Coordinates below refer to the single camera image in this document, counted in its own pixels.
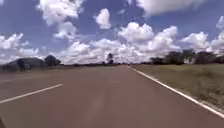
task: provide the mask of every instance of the grassy field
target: grassy field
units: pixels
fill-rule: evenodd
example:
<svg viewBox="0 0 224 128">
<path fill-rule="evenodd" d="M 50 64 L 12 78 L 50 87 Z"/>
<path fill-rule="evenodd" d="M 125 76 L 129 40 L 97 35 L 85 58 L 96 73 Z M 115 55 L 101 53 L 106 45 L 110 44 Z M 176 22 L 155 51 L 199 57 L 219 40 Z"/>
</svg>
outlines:
<svg viewBox="0 0 224 128">
<path fill-rule="evenodd" d="M 139 65 L 134 68 L 224 110 L 224 65 Z"/>
</svg>

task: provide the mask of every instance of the treeline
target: treeline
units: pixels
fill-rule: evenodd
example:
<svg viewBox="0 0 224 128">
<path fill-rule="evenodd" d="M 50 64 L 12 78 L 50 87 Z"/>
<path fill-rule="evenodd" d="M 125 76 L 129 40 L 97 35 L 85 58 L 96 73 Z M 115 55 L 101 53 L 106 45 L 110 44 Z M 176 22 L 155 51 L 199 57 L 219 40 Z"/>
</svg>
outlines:
<svg viewBox="0 0 224 128">
<path fill-rule="evenodd" d="M 32 69 L 44 69 L 49 67 L 55 67 L 61 64 L 59 59 L 49 55 L 44 60 L 38 58 L 19 58 L 10 63 L 0 66 L 0 71 L 15 72 L 15 71 L 26 71 Z"/>
<path fill-rule="evenodd" d="M 15 71 L 27 71 L 32 69 L 64 69 L 72 67 L 97 67 L 97 66 L 117 66 L 125 63 L 115 63 L 113 60 L 113 54 L 109 53 L 107 59 L 99 63 L 89 64 L 61 64 L 61 61 L 52 55 L 47 56 L 41 60 L 38 58 L 20 58 L 10 63 L 0 66 L 0 71 L 3 72 L 15 72 Z"/>
<path fill-rule="evenodd" d="M 170 52 L 164 57 L 151 58 L 149 62 L 142 64 L 153 65 L 182 65 L 182 64 L 223 64 L 224 55 L 216 55 L 212 52 L 201 51 L 195 53 L 193 50 L 183 50 L 182 52 Z"/>
</svg>

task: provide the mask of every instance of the white lane marking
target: white lane marking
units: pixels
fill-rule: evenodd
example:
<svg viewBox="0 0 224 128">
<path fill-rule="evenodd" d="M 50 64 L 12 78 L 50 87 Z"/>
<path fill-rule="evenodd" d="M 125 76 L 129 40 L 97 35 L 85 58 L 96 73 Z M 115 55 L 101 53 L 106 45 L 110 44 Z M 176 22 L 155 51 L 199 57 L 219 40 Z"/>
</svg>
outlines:
<svg viewBox="0 0 224 128">
<path fill-rule="evenodd" d="M 221 118 L 224 119 L 224 114 L 222 114 L 221 112 L 216 111 L 216 110 L 213 109 L 212 107 L 210 107 L 210 106 L 208 106 L 208 105 L 205 105 L 205 104 L 203 104 L 203 103 L 197 101 L 196 99 L 194 99 L 194 98 L 192 98 L 192 97 L 190 97 L 190 96 L 188 96 L 188 95 L 186 95 L 186 94 L 184 94 L 184 93 L 182 93 L 182 92 L 180 92 L 180 91 L 177 91 L 177 90 L 174 89 L 174 88 L 171 88 L 170 86 L 168 86 L 168 85 L 166 85 L 166 84 L 160 82 L 159 80 L 155 79 L 155 78 L 152 77 L 152 76 L 149 76 L 149 75 L 147 75 L 147 74 L 145 74 L 145 73 L 143 73 L 143 72 L 141 72 L 141 71 L 138 71 L 138 70 L 136 70 L 136 69 L 134 69 L 134 68 L 133 68 L 133 70 L 134 70 L 135 72 L 139 73 L 140 75 L 145 76 L 145 77 L 147 77 L 147 78 L 149 78 L 149 79 L 155 81 L 156 83 L 158 83 L 158 84 L 160 84 L 160 85 L 166 87 L 167 89 L 169 89 L 169 90 L 171 90 L 171 91 L 173 91 L 173 92 L 175 92 L 175 93 L 177 93 L 177 94 L 179 94 L 179 95 L 181 95 L 181 96 L 187 98 L 188 100 L 194 102 L 195 104 L 197 104 L 197 105 L 199 105 L 199 106 L 201 106 L 201 107 L 203 107 L 203 108 L 209 110 L 210 112 L 212 112 L 212 113 L 214 113 L 214 114 L 216 114 L 216 115 L 218 115 L 219 117 L 221 117 Z"/>
<path fill-rule="evenodd" d="M 10 101 L 18 100 L 18 99 L 21 99 L 21 98 L 24 98 L 24 97 L 27 97 L 27 96 L 31 96 L 31 95 L 35 95 L 35 94 L 45 92 L 45 91 L 48 91 L 48 90 L 51 90 L 51 89 L 55 89 L 55 88 L 61 87 L 62 85 L 63 84 L 59 84 L 59 85 L 55 85 L 55 86 L 52 86 L 52 87 L 49 87 L 49 88 L 41 89 L 41 90 L 38 90 L 38 91 L 35 91 L 35 92 L 30 92 L 30 93 L 23 94 L 23 95 L 20 95 L 20 96 L 8 98 L 8 99 L 0 101 L 0 104 L 4 104 L 4 103 L 10 102 Z"/>
<path fill-rule="evenodd" d="M 18 81 L 18 80 L 28 80 L 28 79 L 35 79 L 35 78 L 43 78 L 43 77 L 48 77 L 48 76 L 52 76 L 52 75 L 61 75 L 61 74 L 47 74 L 47 75 L 36 76 L 36 77 L 29 76 L 29 77 L 15 78 L 15 79 L 11 79 L 11 80 L 2 80 L 2 81 L 0 81 L 0 84 L 7 83 L 7 82 Z"/>
</svg>

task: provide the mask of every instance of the white cloud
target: white cloud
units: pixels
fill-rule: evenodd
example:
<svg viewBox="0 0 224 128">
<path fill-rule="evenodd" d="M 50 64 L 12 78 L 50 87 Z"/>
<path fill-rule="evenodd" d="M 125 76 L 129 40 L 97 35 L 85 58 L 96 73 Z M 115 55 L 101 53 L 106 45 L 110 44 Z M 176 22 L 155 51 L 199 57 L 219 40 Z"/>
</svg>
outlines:
<svg viewBox="0 0 224 128">
<path fill-rule="evenodd" d="M 125 1 L 128 2 L 129 5 L 131 5 L 133 2 L 132 0 L 125 0 Z"/>
<path fill-rule="evenodd" d="M 42 46 L 41 49 L 42 49 L 43 51 L 46 51 L 46 50 L 47 50 L 47 47 L 46 47 L 46 46 Z"/>
<path fill-rule="evenodd" d="M 43 19 L 48 25 L 61 23 L 66 18 L 78 18 L 83 11 L 84 0 L 39 0 L 37 9 L 43 12 Z"/>
<path fill-rule="evenodd" d="M 9 50 L 18 48 L 22 37 L 23 34 L 13 34 L 11 37 L 6 39 L 5 36 L 0 35 L 0 49 Z"/>
<path fill-rule="evenodd" d="M 34 49 L 34 48 L 20 48 L 19 49 L 20 56 L 36 56 L 39 53 L 39 49 Z"/>
<path fill-rule="evenodd" d="M 38 48 L 25 48 L 31 44 L 23 42 L 23 34 L 13 34 L 6 38 L 0 35 L 0 64 L 13 61 L 21 57 L 41 57 Z"/>
<path fill-rule="evenodd" d="M 64 22 L 58 25 L 58 32 L 54 34 L 55 38 L 74 40 L 77 29 L 71 22 Z"/>
<path fill-rule="evenodd" d="M 146 16 L 196 8 L 206 0 L 136 0 L 137 6 L 145 11 Z"/>
<path fill-rule="evenodd" d="M 94 19 L 96 20 L 96 23 L 99 24 L 101 29 L 109 29 L 111 27 L 110 12 L 106 8 L 102 9 L 98 16 L 94 17 Z"/>
<path fill-rule="evenodd" d="M 148 42 L 148 51 L 152 56 L 164 56 L 170 51 L 181 50 L 179 46 L 175 44 L 175 37 L 178 35 L 178 29 L 175 26 L 164 29 L 163 32 L 159 32 L 153 40 Z"/>
<path fill-rule="evenodd" d="M 126 39 L 128 42 L 144 42 L 154 36 L 152 27 L 144 24 L 140 26 L 136 22 L 131 22 L 126 28 L 121 28 L 118 35 Z"/>
<path fill-rule="evenodd" d="M 180 50 L 175 45 L 177 28 L 172 26 L 158 33 L 147 43 L 124 44 L 118 40 L 103 38 L 89 43 L 74 42 L 59 54 L 54 54 L 62 59 L 63 63 L 98 63 L 106 60 L 108 53 L 114 54 L 116 62 L 139 63 L 148 61 L 150 57 L 164 56 L 169 51 Z"/>
<path fill-rule="evenodd" d="M 118 14 L 124 14 L 125 13 L 125 9 L 121 9 Z"/>
<path fill-rule="evenodd" d="M 224 16 L 221 16 L 219 18 L 218 23 L 216 24 L 216 27 L 220 30 L 224 30 Z"/>
<path fill-rule="evenodd" d="M 198 34 L 192 33 L 188 37 L 181 40 L 183 43 L 187 43 L 187 46 L 194 49 L 196 52 L 206 51 L 209 48 L 209 42 L 207 41 L 208 34 L 200 32 Z"/>
<path fill-rule="evenodd" d="M 0 6 L 4 4 L 4 0 L 0 0 Z"/>
<path fill-rule="evenodd" d="M 210 50 L 216 54 L 224 50 L 224 32 L 221 32 L 217 39 L 211 41 Z"/>
</svg>

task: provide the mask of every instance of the asphalt road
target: asphalt road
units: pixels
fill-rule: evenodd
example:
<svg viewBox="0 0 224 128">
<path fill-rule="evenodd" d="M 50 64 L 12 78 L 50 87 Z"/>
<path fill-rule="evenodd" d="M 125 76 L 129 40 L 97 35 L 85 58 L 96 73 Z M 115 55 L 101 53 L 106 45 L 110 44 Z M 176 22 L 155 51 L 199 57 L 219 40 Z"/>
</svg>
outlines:
<svg viewBox="0 0 224 128">
<path fill-rule="evenodd" d="M 6 128 L 224 128 L 127 66 L 0 78 L 0 117 Z"/>
</svg>

